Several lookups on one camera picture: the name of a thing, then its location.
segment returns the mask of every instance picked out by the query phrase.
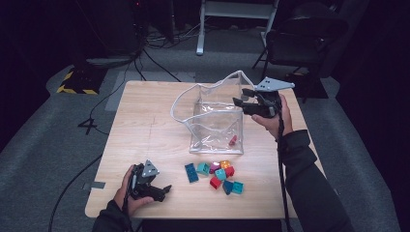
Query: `blue block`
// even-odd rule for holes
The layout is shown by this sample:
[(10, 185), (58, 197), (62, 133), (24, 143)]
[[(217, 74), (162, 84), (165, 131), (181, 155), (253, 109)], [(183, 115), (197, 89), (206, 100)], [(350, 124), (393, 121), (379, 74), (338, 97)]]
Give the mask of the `blue block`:
[(218, 169), (215, 171), (215, 175), (220, 181), (224, 181), (226, 179), (226, 173), (223, 169)]
[(240, 182), (234, 182), (233, 183), (232, 192), (235, 192), (237, 194), (241, 194), (243, 190), (244, 190), (244, 184), (242, 184)]
[(193, 163), (185, 165), (185, 170), (187, 171), (188, 179), (190, 180), (190, 183), (198, 181), (198, 174), (196, 174), (195, 167), (193, 166)]
[(198, 167), (196, 168), (196, 172), (200, 173), (202, 175), (205, 175), (205, 176), (209, 176), (209, 168), (210, 168), (210, 166), (209, 166), (208, 163), (200, 162), (198, 164)]
[(229, 195), (233, 189), (233, 183), (230, 181), (223, 182), (223, 190), (225, 191), (226, 195)]

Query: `colored block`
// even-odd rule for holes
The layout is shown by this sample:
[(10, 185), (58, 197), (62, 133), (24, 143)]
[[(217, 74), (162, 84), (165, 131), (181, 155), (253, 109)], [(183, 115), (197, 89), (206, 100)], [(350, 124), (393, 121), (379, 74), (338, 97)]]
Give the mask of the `colored block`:
[(230, 166), (230, 163), (228, 160), (223, 160), (220, 162), (220, 168), (226, 168), (228, 166)]
[(212, 187), (214, 187), (215, 189), (218, 189), (222, 181), (220, 181), (217, 177), (213, 177), (209, 183), (211, 184)]
[(233, 183), (230, 181), (223, 182), (223, 190), (225, 191), (226, 195), (229, 195), (233, 189)]
[(198, 174), (196, 174), (195, 167), (193, 166), (193, 163), (185, 165), (185, 170), (187, 171), (188, 179), (190, 180), (190, 183), (198, 181)]
[(202, 175), (208, 176), (209, 175), (209, 164), (206, 162), (200, 162), (198, 167), (196, 168), (196, 172)]
[(209, 173), (214, 174), (218, 169), (220, 169), (220, 164), (218, 162), (213, 162), (211, 163), (211, 167), (209, 168)]
[(225, 170), (226, 178), (233, 176), (233, 174), (235, 173), (235, 169), (233, 168), (233, 166), (228, 166), (224, 170)]
[(224, 169), (218, 169), (215, 171), (215, 176), (220, 180), (223, 181), (226, 179), (226, 173)]
[(238, 139), (238, 136), (233, 135), (231, 140), (229, 141), (229, 146), (234, 146), (236, 144), (236, 140)]
[(233, 183), (232, 192), (235, 192), (237, 194), (241, 194), (243, 190), (244, 190), (244, 184), (242, 184), (240, 182), (234, 182)]

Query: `person's right hand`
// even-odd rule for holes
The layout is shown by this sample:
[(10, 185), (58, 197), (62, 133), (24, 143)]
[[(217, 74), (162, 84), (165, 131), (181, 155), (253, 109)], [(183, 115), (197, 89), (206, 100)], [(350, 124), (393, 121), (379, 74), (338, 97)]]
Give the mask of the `person's right hand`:
[[(289, 110), (289, 107), (287, 106), (286, 98), (282, 94), (279, 94), (279, 96), (280, 96), (280, 100), (282, 104), (282, 119), (284, 123), (283, 135), (287, 135), (288, 133), (293, 131), (292, 117), (290, 116), (290, 110)], [(251, 118), (257, 124), (265, 127), (266, 131), (269, 131), (269, 133), (275, 139), (278, 139), (278, 129), (279, 129), (279, 116), (278, 115), (269, 119), (269, 118), (264, 118), (262, 116), (259, 116), (257, 114), (253, 114)]]

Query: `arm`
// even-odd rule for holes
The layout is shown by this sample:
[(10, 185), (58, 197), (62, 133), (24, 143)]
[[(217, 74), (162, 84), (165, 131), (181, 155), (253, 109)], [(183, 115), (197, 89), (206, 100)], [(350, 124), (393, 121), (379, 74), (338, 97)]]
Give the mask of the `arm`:
[(314, 164), (307, 130), (288, 133), (282, 155), (286, 189), (304, 231), (354, 231), (332, 187)]
[(132, 174), (133, 165), (129, 168), (126, 175), (124, 176), (122, 186), (118, 188), (115, 193), (114, 199), (109, 201), (106, 209), (100, 211), (100, 215), (94, 222), (93, 232), (122, 232), (129, 231), (131, 227), (130, 216), (132, 216), (135, 211), (146, 204), (154, 201), (150, 196), (139, 198), (134, 200), (132, 197), (128, 197), (128, 209), (129, 211), (124, 213), (121, 209), (123, 208), (124, 198), (126, 196), (129, 178)]
[(93, 232), (128, 231), (130, 227), (130, 218), (123, 214), (114, 200), (111, 200), (106, 209), (100, 211), (100, 215), (94, 222)]

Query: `transparent plastic box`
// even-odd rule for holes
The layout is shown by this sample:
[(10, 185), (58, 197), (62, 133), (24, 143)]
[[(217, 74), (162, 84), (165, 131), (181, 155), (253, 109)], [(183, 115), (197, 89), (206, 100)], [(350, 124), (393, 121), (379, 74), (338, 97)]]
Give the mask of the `transparent plastic box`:
[(244, 100), (244, 84), (253, 90), (245, 74), (236, 71), (210, 86), (195, 84), (176, 99), (171, 116), (191, 132), (190, 153), (244, 153), (243, 110), (232, 100)]

